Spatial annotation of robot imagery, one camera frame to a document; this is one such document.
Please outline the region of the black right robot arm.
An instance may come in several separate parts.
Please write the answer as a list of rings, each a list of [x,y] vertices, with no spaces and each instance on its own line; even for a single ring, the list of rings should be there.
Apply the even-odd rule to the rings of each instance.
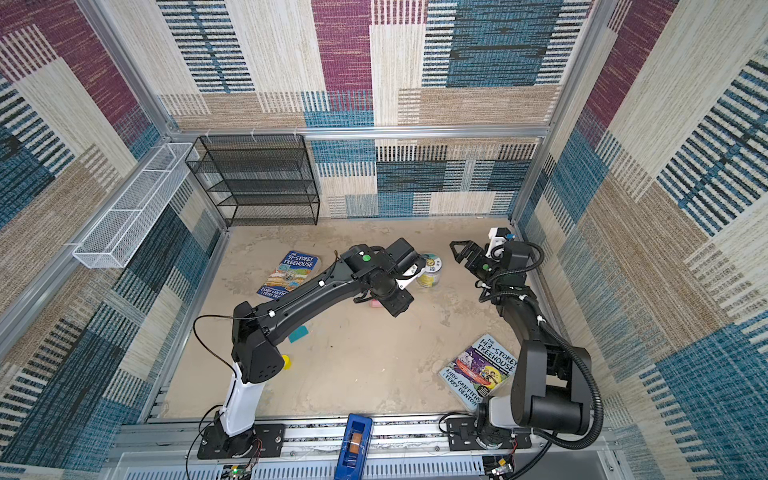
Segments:
[[[603,406],[591,358],[556,331],[526,284],[527,274],[545,259],[543,249],[509,239],[485,247],[452,241],[450,248],[456,262],[475,276],[479,301],[493,305],[518,339],[509,400],[515,424],[568,449],[594,441],[602,429]]]

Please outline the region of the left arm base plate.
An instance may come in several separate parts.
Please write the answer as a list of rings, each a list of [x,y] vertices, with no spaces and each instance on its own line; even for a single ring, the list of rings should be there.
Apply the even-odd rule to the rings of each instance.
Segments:
[[[199,460],[276,458],[282,452],[284,431],[284,424],[254,424],[230,436],[216,421],[203,430],[196,456]]]

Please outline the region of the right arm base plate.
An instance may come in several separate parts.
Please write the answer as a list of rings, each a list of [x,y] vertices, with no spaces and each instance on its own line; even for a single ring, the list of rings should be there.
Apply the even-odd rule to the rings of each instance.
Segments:
[[[532,446],[529,434],[516,434],[504,430],[499,438],[483,440],[477,433],[475,420],[468,416],[449,416],[440,421],[440,428],[447,435],[451,451],[512,450]]]

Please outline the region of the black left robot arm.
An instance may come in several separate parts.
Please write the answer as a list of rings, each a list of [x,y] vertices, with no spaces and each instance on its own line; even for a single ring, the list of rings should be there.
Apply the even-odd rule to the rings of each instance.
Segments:
[[[407,286],[425,268],[426,258],[403,238],[386,248],[358,244],[283,297],[257,306],[238,305],[232,319],[234,373],[217,425],[229,437],[251,428],[263,384],[285,365],[278,346],[295,330],[350,298],[376,300],[396,317],[413,301]]]

